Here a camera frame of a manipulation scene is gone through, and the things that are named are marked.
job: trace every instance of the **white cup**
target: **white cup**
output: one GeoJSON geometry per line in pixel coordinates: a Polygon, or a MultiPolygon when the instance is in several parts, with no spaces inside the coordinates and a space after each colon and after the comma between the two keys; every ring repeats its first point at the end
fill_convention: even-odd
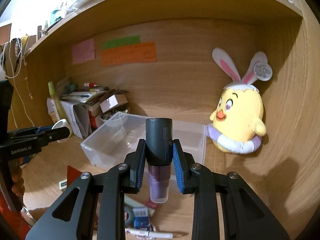
{"type": "MultiPolygon", "coordinates": [[[[56,128],[60,128],[60,127],[68,127],[69,131],[70,131],[70,134],[69,134],[69,137],[71,136],[71,133],[72,133],[72,129],[69,125],[69,123],[67,122],[66,119],[61,119],[60,121],[57,121],[54,126],[52,127],[52,129],[56,129],[56,128]]],[[[57,142],[58,143],[61,143],[61,142],[65,142],[68,140],[68,138],[65,138],[65,139],[62,139],[62,140],[58,140],[57,142]]]]}

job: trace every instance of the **orange beak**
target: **orange beak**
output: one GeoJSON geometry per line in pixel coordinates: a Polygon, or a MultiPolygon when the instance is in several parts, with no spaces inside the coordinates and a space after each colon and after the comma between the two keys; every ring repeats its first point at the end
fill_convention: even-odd
{"type": "Polygon", "coordinates": [[[226,117],[227,117],[227,116],[223,113],[223,110],[222,110],[222,109],[219,110],[219,111],[217,112],[217,114],[216,114],[216,119],[217,119],[218,121],[223,121],[223,120],[225,120],[226,117]]]}

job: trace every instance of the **green sticky note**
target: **green sticky note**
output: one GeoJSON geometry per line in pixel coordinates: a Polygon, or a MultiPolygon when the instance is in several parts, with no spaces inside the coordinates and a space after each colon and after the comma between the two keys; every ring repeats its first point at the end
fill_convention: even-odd
{"type": "Polygon", "coordinates": [[[129,36],[120,39],[107,41],[103,44],[103,49],[112,49],[120,46],[140,43],[140,36],[129,36]]]}

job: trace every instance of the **white rope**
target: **white rope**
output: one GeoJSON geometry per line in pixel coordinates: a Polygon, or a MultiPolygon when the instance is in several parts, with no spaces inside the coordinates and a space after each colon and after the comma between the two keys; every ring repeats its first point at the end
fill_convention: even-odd
{"type": "Polygon", "coordinates": [[[6,75],[6,72],[4,71],[4,69],[3,69],[3,62],[4,62],[4,56],[5,56],[5,47],[7,46],[7,42],[5,43],[5,45],[4,45],[4,48],[3,48],[3,56],[2,56],[2,62],[1,62],[1,68],[2,68],[2,70],[3,70],[3,72],[4,72],[4,75],[5,76],[7,76],[6,75]]]}
{"type": "MultiPolygon", "coordinates": [[[[24,54],[26,53],[26,49],[27,49],[27,44],[28,44],[29,38],[30,38],[30,36],[28,36],[28,38],[27,38],[25,49],[24,49],[24,54]]],[[[22,58],[23,58],[23,64],[26,67],[26,77],[24,78],[24,80],[27,82],[27,89],[28,89],[29,97],[32,99],[33,98],[32,97],[32,93],[30,92],[30,89],[29,89],[26,57],[23,55],[22,58]]]]}
{"type": "MultiPolygon", "coordinates": [[[[19,44],[19,40],[18,40],[18,45],[19,45],[19,47],[20,47],[20,53],[21,53],[21,52],[22,52],[22,49],[21,49],[21,45],[19,44]]],[[[11,64],[12,74],[14,74],[13,64],[12,64],[12,60],[11,60],[11,57],[10,57],[10,50],[11,50],[11,42],[10,42],[10,45],[9,45],[9,60],[10,60],[10,64],[11,64]]],[[[21,70],[21,63],[22,63],[22,57],[21,57],[21,59],[20,59],[20,68],[19,68],[18,74],[20,73],[20,70],[21,70]]],[[[18,91],[18,89],[17,89],[16,82],[15,82],[15,80],[14,80],[14,78],[15,78],[17,75],[15,75],[14,77],[11,77],[11,78],[13,79],[14,88],[16,89],[17,94],[18,94],[18,96],[19,96],[19,98],[20,98],[20,100],[21,100],[21,103],[22,103],[22,106],[23,106],[23,109],[24,109],[24,112],[25,112],[27,118],[28,118],[29,121],[32,123],[32,125],[35,126],[35,124],[34,124],[33,121],[31,120],[31,118],[30,118],[29,115],[27,114],[26,107],[25,107],[24,102],[23,102],[23,100],[22,100],[22,98],[21,98],[21,95],[20,95],[20,93],[19,93],[19,91],[18,91]]]]}
{"type": "Polygon", "coordinates": [[[18,129],[18,125],[17,125],[16,119],[15,119],[14,114],[13,114],[13,108],[12,108],[12,106],[11,106],[11,113],[12,113],[14,125],[15,125],[15,127],[18,129]]]}

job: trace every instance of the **metal screw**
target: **metal screw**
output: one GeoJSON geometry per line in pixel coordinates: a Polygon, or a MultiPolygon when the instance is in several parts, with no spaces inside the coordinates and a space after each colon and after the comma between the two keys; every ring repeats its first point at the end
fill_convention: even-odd
{"type": "Polygon", "coordinates": [[[128,168],[128,165],[127,164],[125,164],[125,163],[120,163],[119,165],[118,165],[118,169],[119,170],[126,170],[128,168]]]}
{"type": "Polygon", "coordinates": [[[80,177],[81,177],[81,179],[87,179],[87,178],[90,177],[90,173],[84,172],[84,173],[82,173],[82,174],[80,175],[80,177]]]}
{"type": "Polygon", "coordinates": [[[229,177],[232,179],[237,179],[239,177],[238,173],[232,171],[229,173],[229,177]]]}
{"type": "Polygon", "coordinates": [[[194,163],[194,164],[191,165],[191,168],[193,168],[194,170],[199,170],[199,169],[201,169],[201,164],[194,163]]]}

